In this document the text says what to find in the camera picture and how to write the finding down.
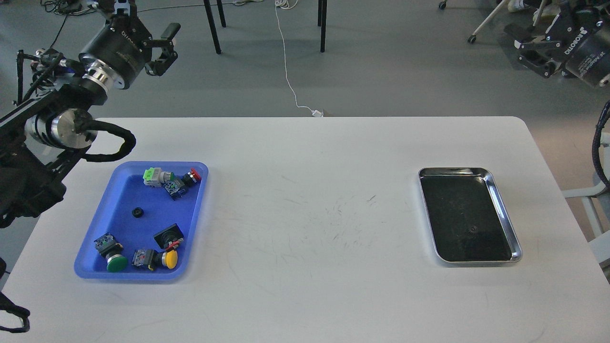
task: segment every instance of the black chair leg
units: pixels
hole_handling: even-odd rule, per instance
[[[322,26],[322,0],[318,0],[318,26]]]
[[[210,0],[203,0],[203,5],[206,8],[207,22],[210,24],[210,31],[212,33],[212,39],[214,40],[214,48],[216,53],[220,55],[220,43],[218,42],[218,34],[216,33],[216,24],[214,24],[214,17],[212,16],[212,6]]]
[[[320,52],[324,52],[326,50],[326,1],[320,0],[322,2],[322,18],[321,18],[321,26],[322,26],[322,35],[320,37]]]
[[[216,0],[216,5],[218,7],[218,14],[220,15],[220,24],[223,27],[227,27],[227,22],[224,20],[223,1],[222,0]]]

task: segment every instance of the blue plastic tray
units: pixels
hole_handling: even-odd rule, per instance
[[[164,188],[146,186],[142,174],[150,167],[182,176],[194,168],[201,175],[201,182],[188,192],[172,200]],[[106,191],[99,202],[89,230],[74,261],[74,271],[81,278],[114,280],[171,280],[182,275],[188,264],[199,209],[207,180],[207,167],[200,162],[133,161],[119,165],[110,177]],[[131,211],[140,207],[144,215],[135,218]],[[134,251],[141,248],[162,251],[153,235],[177,223],[184,242],[178,247],[178,264],[174,269],[159,267],[155,271],[139,269],[131,265]],[[110,273],[106,260],[95,250],[93,241],[105,233],[114,235],[123,245],[122,255],[129,265],[122,271]]]

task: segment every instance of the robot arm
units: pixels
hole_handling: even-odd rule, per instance
[[[79,54],[78,61],[66,59],[53,49],[36,56],[22,51],[18,54],[18,107],[0,118],[0,228],[17,217],[37,217],[60,202],[66,192],[62,180],[81,158],[105,162],[127,156],[135,146],[135,137],[126,129],[94,120],[89,108],[104,104],[111,88],[129,88],[142,69],[160,76],[178,58],[171,40],[180,24],[171,23],[161,39],[153,40],[137,17],[134,0],[88,3],[106,23]],[[153,48],[162,49],[156,60],[151,58]],[[26,59],[33,60],[39,70],[38,79],[23,95],[21,69]],[[54,77],[66,74],[71,74],[69,82],[60,86]],[[29,99],[39,90],[47,93]],[[123,138],[119,151],[87,154],[97,131]],[[25,145],[26,133],[63,151],[45,165]]]
[[[595,6],[607,1],[579,0],[574,7],[560,1],[560,13],[543,35],[532,36],[515,24],[504,31],[515,39],[519,62],[542,77],[561,72],[603,87],[610,81],[610,27],[608,15]]]

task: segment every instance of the white metal frame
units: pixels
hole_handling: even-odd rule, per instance
[[[604,170],[610,170],[610,134],[601,134],[601,147],[603,149],[603,168]],[[583,201],[584,210],[587,213],[589,222],[595,238],[589,242],[593,254],[597,259],[598,263],[606,263],[610,261],[610,231],[604,232],[601,226],[600,217],[595,210],[593,205],[593,198],[596,198],[606,193],[607,188],[603,182],[598,182],[597,185],[588,188],[580,189],[569,189],[564,190],[562,193],[567,198],[581,198]]]

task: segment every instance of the gray floor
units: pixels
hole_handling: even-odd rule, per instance
[[[196,2],[137,1],[140,10],[192,3]],[[599,112],[610,98],[608,91],[559,75],[543,79],[516,63],[516,50],[503,28],[512,21],[529,23],[532,12],[503,11],[474,45],[466,43],[494,5],[492,0],[450,1],[441,11],[435,1],[330,0],[326,52],[320,54],[317,1],[300,0],[293,10],[279,13],[289,78],[300,104],[346,117],[519,117],[561,189],[591,186],[590,143]],[[182,24],[176,37],[178,61],[161,78],[142,73],[132,88],[114,90],[108,102],[91,113],[180,117],[184,109],[195,107],[202,117],[310,115],[295,107],[284,79],[273,0],[226,5],[224,10],[228,27],[219,27],[220,56],[214,53],[203,7],[142,12],[140,18],[155,37],[169,22]],[[16,97],[15,53],[48,46],[62,19],[45,13],[37,2],[0,5],[0,113],[9,112]],[[69,18],[55,48],[76,58],[102,25],[97,14]],[[179,139],[179,132],[159,134]],[[43,151],[33,145],[32,149]],[[582,205],[569,204],[591,239]],[[34,224],[35,219],[21,218],[0,231],[0,256],[9,270]]]

